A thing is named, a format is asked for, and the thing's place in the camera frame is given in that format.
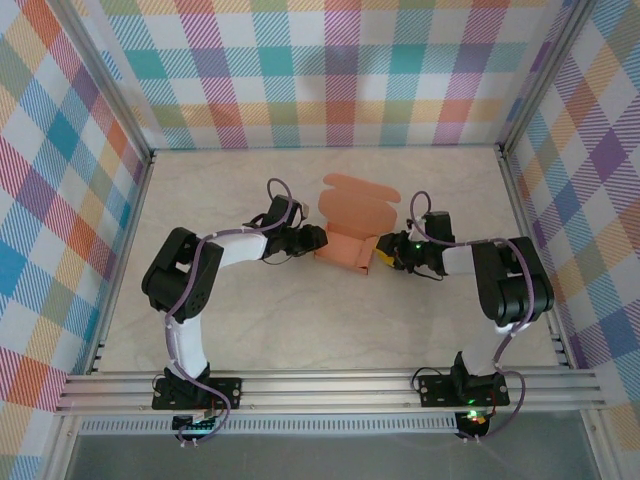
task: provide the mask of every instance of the black mounting bracket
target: black mounting bracket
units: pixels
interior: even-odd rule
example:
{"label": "black mounting bracket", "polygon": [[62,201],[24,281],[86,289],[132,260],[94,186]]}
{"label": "black mounting bracket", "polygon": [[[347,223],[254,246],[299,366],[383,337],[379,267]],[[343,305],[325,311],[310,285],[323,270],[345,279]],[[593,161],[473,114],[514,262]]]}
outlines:
{"label": "black mounting bracket", "polygon": [[422,407],[493,407],[509,405],[509,392],[503,376],[492,385],[470,389],[464,397],[458,395],[454,381],[450,375],[422,375],[418,377],[418,393]]}
{"label": "black mounting bracket", "polygon": [[[209,366],[196,379],[198,382],[215,388],[224,394],[231,403],[231,409],[240,408],[242,397],[241,378],[209,377]],[[151,402],[153,410],[209,410],[225,409],[224,401],[216,395],[203,390],[187,380],[164,369],[164,378],[158,378],[153,385],[154,395]]]}

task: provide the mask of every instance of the metal grate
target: metal grate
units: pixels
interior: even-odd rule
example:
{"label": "metal grate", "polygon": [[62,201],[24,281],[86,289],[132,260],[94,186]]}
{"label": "metal grate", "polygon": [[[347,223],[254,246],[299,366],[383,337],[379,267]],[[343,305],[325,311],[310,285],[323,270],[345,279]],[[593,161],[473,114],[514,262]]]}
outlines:
{"label": "metal grate", "polygon": [[[94,417],[85,419],[80,435],[153,435],[171,434],[170,416],[150,419]],[[196,426],[192,433],[207,433]],[[417,413],[385,415],[243,415],[233,414],[222,428],[224,434],[262,435],[362,435],[380,433],[452,433],[455,415]]]}

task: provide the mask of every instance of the aluminum frame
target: aluminum frame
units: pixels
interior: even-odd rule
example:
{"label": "aluminum frame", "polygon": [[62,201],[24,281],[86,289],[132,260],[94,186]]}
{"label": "aluminum frame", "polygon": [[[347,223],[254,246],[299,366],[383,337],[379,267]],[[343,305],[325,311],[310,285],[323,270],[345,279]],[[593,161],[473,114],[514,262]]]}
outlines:
{"label": "aluminum frame", "polygon": [[118,301],[118,295],[120,294],[120,287],[122,286],[122,280],[129,261],[129,255],[131,254],[131,247],[133,246],[133,240],[136,236],[136,230],[138,229],[138,223],[140,222],[140,216],[142,215],[142,208],[144,206],[144,200],[149,190],[149,184],[151,183],[151,176],[153,174],[155,162],[153,159],[143,167],[141,174],[140,190],[138,198],[135,201],[133,210],[131,213],[131,220],[127,227],[127,233],[125,234],[124,243],[122,245],[122,251],[116,262],[113,280],[109,285],[107,292],[107,300],[105,307],[100,313],[98,319],[98,325],[96,326],[96,333],[91,339],[89,346],[89,354],[85,361],[84,371],[87,375],[95,372],[94,362],[99,359],[98,352],[101,348],[104,348],[107,336],[109,334],[109,327],[111,326],[111,320],[113,319],[113,312],[116,308]]}
{"label": "aluminum frame", "polygon": [[[518,187],[516,186],[515,179],[509,166],[508,155],[504,147],[500,145],[495,146],[496,158],[500,171],[504,179],[505,186],[507,188],[507,194],[509,201],[511,202],[511,208],[513,215],[518,224],[518,229],[522,235],[526,235],[531,238],[537,250],[540,250],[540,245],[530,228],[530,223],[526,217],[526,210],[522,204],[522,197],[519,195]],[[549,325],[549,330],[553,340],[557,340],[562,345],[562,353],[565,355],[567,365],[571,368],[578,368],[576,358],[571,348],[566,348],[568,343],[568,334],[564,325],[560,321],[557,307],[554,307],[543,315]],[[581,411],[582,420],[587,432],[587,439],[591,446],[591,451],[595,458],[598,470],[602,478],[607,480],[618,480],[623,478],[631,478],[628,475],[622,473],[621,465],[618,457],[616,456],[613,445],[615,444],[614,436],[611,433],[611,427],[608,425],[608,421],[603,409],[584,409]]]}
{"label": "aluminum frame", "polygon": [[[590,370],[572,370],[566,367],[513,368],[520,371],[527,381],[524,411],[581,410],[601,408],[605,404],[595,373]],[[414,371],[223,371],[212,372],[211,375],[243,379],[242,400],[237,410],[243,414],[369,414],[467,410],[465,407],[421,407],[418,393],[409,385]],[[201,413],[152,410],[152,381],[158,373],[71,376],[58,404],[58,412],[68,416]],[[507,387],[511,392],[512,403],[516,402],[521,393],[520,382],[509,377]],[[510,411],[510,407],[499,407],[498,411]]]}
{"label": "aluminum frame", "polygon": [[87,70],[96,82],[98,90],[104,95],[116,118],[131,139],[133,145],[147,162],[153,157],[153,148],[147,142],[142,129],[129,108],[122,91],[111,76],[109,69],[100,57],[91,36],[84,28],[82,20],[69,0],[48,0],[49,7],[58,18],[60,25],[78,50]]}
{"label": "aluminum frame", "polygon": [[591,12],[597,3],[597,0],[576,1],[573,10],[563,25],[560,36],[551,48],[551,52],[540,69],[538,76],[535,78],[531,90],[516,115],[511,130],[505,138],[504,151],[507,155],[513,152],[522,135],[524,135],[527,125],[529,125],[533,115],[540,106],[549,86],[555,80],[560,67],[562,67],[567,55],[569,55],[571,47],[578,38],[582,27],[584,27],[584,24],[591,16]]}

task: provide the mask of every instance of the plaid wall panel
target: plaid wall panel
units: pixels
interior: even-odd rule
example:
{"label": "plaid wall panel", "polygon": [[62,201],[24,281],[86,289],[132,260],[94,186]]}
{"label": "plaid wall panel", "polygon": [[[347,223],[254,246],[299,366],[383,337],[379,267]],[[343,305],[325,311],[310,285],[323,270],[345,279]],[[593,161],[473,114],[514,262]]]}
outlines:
{"label": "plaid wall panel", "polygon": [[581,367],[640,472],[640,1],[599,0],[513,169]]}
{"label": "plaid wall panel", "polygon": [[513,102],[513,105],[511,106],[511,110],[509,111],[509,115],[507,116],[507,121],[502,127],[502,130],[500,131],[500,135],[498,136],[497,143],[500,143],[500,144],[504,143],[504,141],[507,138],[507,135],[509,135],[509,132],[511,131],[511,127],[513,126],[514,120],[520,113],[525,99],[531,93],[533,82],[538,77],[540,71],[542,70],[542,67],[547,63],[549,54],[551,53],[551,49],[553,45],[556,43],[556,41],[558,40],[558,37],[560,37],[560,34],[562,33],[562,30],[569,18],[571,11],[575,7],[576,3],[577,3],[577,0],[563,0],[562,7],[560,7],[560,11],[556,15],[556,18],[553,21],[551,28],[547,32],[544,42],[542,43],[542,47],[540,47],[540,50],[536,55],[536,59],[531,64],[529,73],[527,73],[527,76],[524,82],[522,83],[522,86],[520,87],[520,91],[518,92],[518,96],[516,100]]}
{"label": "plaid wall panel", "polygon": [[549,0],[75,5],[149,142],[172,149],[494,144],[548,29],[545,13],[560,8]]}
{"label": "plaid wall panel", "polygon": [[0,12],[0,479],[30,479],[142,163],[45,1]]}

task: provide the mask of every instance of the metal bar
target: metal bar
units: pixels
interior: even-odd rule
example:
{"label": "metal bar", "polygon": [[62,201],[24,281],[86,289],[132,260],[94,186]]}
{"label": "metal bar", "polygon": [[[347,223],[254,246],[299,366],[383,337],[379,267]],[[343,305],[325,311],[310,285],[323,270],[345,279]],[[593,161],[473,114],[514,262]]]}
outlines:
{"label": "metal bar", "polygon": [[529,125],[535,111],[540,106],[549,86],[555,79],[576,38],[582,31],[582,27],[589,19],[596,3],[598,2],[595,0],[578,0],[576,2],[574,9],[569,14],[569,18],[562,29],[562,33],[553,45],[547,61],[533,82],[529,95],[513,122],[511,131],[505,139],[504,148],[507,154],[513,152],[520,138],[524,135],[527,125]]}
{"label": "metal bar", "polygon": [[[540,368],[525,374],[525,411],[560,411],[604,405],[595,374],[589,370]],[[413,370],[325,372],[225,372],[241,377],[239,413],[419,413],[455,412],[464,408],[421,408],[411,389]],[[213,376],[222,376],[218,372]],[[70,377],[58,409],[66,415],[167,414],[151,410],[155,374],[98,374]],[[521,394],[520,382],[507,378],[512,401]],[[509,411],[509,407],[499,408]]]}
{"label": "metal bar", "polygon": [[582,412],[585,431],[589,437],[591,451],[598,466],[602,478],[607,480],[619,480],[624,478],[620,472],[620,465],[612,447],[613,442],[602,418],[603,412],[598,410],[586,410]]}
{"label": "metal bar", "polygon": [[531,71],[531,66],[536,61],[540,48],[542,48],[542,45],[544,44],[547,32],[549,32],[553,26],[553,22],[558,16],[561,8],[561,1],[547,2],[546,7],[544,7],[540,20],[538,20],[534,32],[527,42],[527,48],[520,59],[520,66],[512,75],[509,87],[504,92],[500,113],[496,116],[493,122],[491,122],[491,129],[486,137],[488,143],[500,141],[500,132],[504,128],[507,118],[509,118],[511,108],[516,102],[520,90],[522,89],[522,85]]}
{"label": "metal bar", "polygon": [[[495,151],[498,165],[500,167],[500,173],[502,174],[502,179],[504,180],[504,184],[507,189],[507,195],[509,196],[509,202],[511,203],[511,209],[513,210],[513,216],[515,217],[516,223],[518,225],[518,231],[521,235],[526,235],[527,237],[531,238],[531,241],[535,245],[536,250],[540,251],[540,245],[538,244],[538,240],[531,230],[531,223],[526,216],[526,210],[522,203],[522,197],[520,196],[520,192],[518,191],[518,187],[516,186],[515,180],[513,178],[511,167],[509,166],[506,154],[504,150],[498,145],[496,145]],[[553,308],[550,311],[544,313],[543,316],[547,320],[547,324],[551,329],[551,333],[554,335],[558,335],[558,338],[564,347],[564,353],[566,355],[567,363],[572,368],[577,368],[578,362],[571,348],[569,348],[569,335],[567,334],[567,331],[564,328],[562,322],[560,322],[557,306],[554,305]]]}
{"label": "metal bar", "polygon": [[44,449],[47,453],[43,455],[36,478],[40,480],[65,478],[81,424],[81,417],[58,415],[54,417]]}
{"label": "metal bar", "polygon": [[118,257],[113,280],[109,286],[109,292],[107,294],[107,300],[98,319],[98,326],[96,328],[96,334],[91,339],[91,345],[89,347],[89,355],[84,366],[84,371],[89,375],[92,373],[93,364],[96,360],[96,355],[100,344],[104,344],[109,333],[109,327],[111,326],[111,319],[113,318],[113,312],[116,308],[118,301],[118,295],[120,294],[120,287],[122,286],[122,280],[124,279],[124,272],[129,261],[129,254],[131,253],[131,247],[133,246],[133,239],[135,238],[135,232],[138,228],[138,222],[142,215],[142,207],[144,205],[144,199],[147,196],[149,190],[149,183],[151,182],[151,174],[153,173],[153,161],[145,164],[141,177],[141,185],[138,191],[138,198],[135,201],[133,211],[131,214],[131,220],[127,226],[127,233],[125,234],[124,242],[122,244],[122,250]]}
{"label": "metal bar", "polygon": [[69,4],[68,0],[48,0],[48,3],[65,33],[71,39],[71,43],[78,50],[88,72],[96,82],[98,90],[104,95],[105,100],[138,150],[138,153],[147,161],[151,160],[153,150],[147,143],[140,125],[123,97],[120,88],[102,58],[100,58],[100,54],[91,36],[84,28],[75,8]]}
{"label": "metal bar", "polygon": [[122,83],[126,86],[128,97],[132,100],[132,103],[139,107],[140,113],[147,123],[148,137],[150,138],[151,145],[154,148],[168,147],[166,137],[158,123],[158,119],[151,109],[149,99],[142,90],[140,81],[129,63],[122,44],[111,27],[109,17],[105,13],[100,0],[84,0],[84,6],[89,12],[89,16],[100,34],[101,40],[107,46],[111,58],[122,75]]}
{"label": "metal bar", "polygon": [[[439,368],[442,371],[449,370],[449,367]],[[526,376],[539,376],[539,375],[563,375],[563,376],[582,376],[582,375],[594,375],[591,370],[572,370],[563,366],[548,366],[548,367],[524,367],[524,366],[510,366],[510,370],[516,370],[522,375]],[[345,369],[345,370],[247,370],[247,371],[234,371],[234,370],[216,370],[211,373],[214,377],[240,377],[243,380],[257,380],[257,379],[328,379],[328,378],[405,378],[409,379],[413,375],[416,369],[410,368],[393,368],[393,369]],[[85,375],[70,375],[67,382],[105,382],[105,381],[151,381],[153,377],[162,372],[150,371],[150,372],[109,372],[98,373],[91,376]]]}

